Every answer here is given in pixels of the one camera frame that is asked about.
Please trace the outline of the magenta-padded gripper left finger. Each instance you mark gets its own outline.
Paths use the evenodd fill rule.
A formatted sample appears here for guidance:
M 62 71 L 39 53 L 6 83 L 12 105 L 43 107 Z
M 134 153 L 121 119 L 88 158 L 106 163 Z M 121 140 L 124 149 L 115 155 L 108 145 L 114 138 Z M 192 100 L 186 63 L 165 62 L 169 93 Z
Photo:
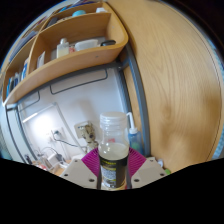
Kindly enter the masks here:
M 98 189 L 100 161 L 98 150 L 94 149 L 82 159 L 74 158 L 62 172 L 61 177 L 84 188 Z

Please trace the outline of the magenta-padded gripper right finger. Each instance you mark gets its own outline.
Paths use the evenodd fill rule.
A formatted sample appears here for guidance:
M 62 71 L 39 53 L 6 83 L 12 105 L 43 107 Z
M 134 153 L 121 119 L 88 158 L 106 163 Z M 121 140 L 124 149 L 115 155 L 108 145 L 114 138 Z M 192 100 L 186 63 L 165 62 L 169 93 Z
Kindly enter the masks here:
M 129 150 L 126 177 L 128 189 L 146 186 L 165 176 L 165 170 L 154 157 L 145 158 L 136 150 Z

